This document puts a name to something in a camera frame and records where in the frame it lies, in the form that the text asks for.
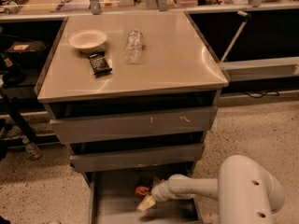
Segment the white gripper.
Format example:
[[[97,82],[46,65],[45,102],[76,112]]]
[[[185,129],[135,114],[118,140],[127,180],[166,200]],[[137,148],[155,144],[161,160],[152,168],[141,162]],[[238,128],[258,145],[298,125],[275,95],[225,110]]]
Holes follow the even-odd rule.
[[[144,212],[153,207],[156,202],[165,202],[172,198],[172,193],[167,181],[162,181],[158,177],[153,177],[151,195],[147,195],[136,208],[139,212]]]

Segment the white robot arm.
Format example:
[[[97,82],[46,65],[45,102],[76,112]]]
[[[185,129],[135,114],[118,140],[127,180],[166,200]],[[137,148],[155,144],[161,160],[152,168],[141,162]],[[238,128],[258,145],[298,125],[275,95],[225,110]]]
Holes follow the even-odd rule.
[[[285,203],[280,182],[256,161],[234,155],[223,161],[217,178],[171,175],[153,186],[138,205],[146,211],[157,202],[188,200],[196,195],[218,202],[220,224],[275,224],[273,215]]]

